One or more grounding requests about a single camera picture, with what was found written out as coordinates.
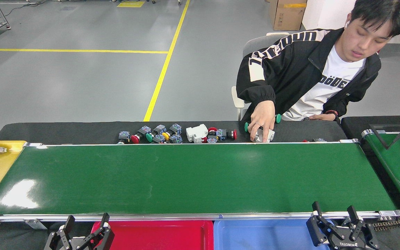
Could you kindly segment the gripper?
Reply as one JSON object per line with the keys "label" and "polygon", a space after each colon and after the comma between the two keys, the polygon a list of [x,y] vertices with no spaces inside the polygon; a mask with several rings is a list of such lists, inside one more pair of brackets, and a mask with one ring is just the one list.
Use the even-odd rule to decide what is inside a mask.
{"label": "gripper", "polygon": [[306,226],[314,246],[328,244],[332,250],[372,250],[380,248],[373,225],[366,224],[357,215],[354,206],[347,208],[351,222],[351,234],[346,239],[342,239],[338,228],[323,217],[317,201],[313,202],[312,208],[313,214],[307,220]]}
{"label": "gripper", "polygon": [[69,215],[66,223],[56,232],[51,232],[44,246],[44,250],[57,250],[59,241],[62,243],[60,250],[109,250],[115,234],[109,225],[109,214],[104,213],[95,232],[87,237],[70,238],[75,223],[75,217]]}

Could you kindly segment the person's right hand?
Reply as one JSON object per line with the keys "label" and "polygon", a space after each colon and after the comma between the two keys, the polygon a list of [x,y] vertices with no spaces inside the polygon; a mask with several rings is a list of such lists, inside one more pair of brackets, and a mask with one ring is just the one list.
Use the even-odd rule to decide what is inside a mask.
{"label": "person's right hand", "polygon": [[262,142],[268,142],[268,130],[273,130],[276,121],[276,110],[273,101],[258,103],[251,114],[251,123],[248,126],[250,139],[254,140],[259,128],[263,129]]}

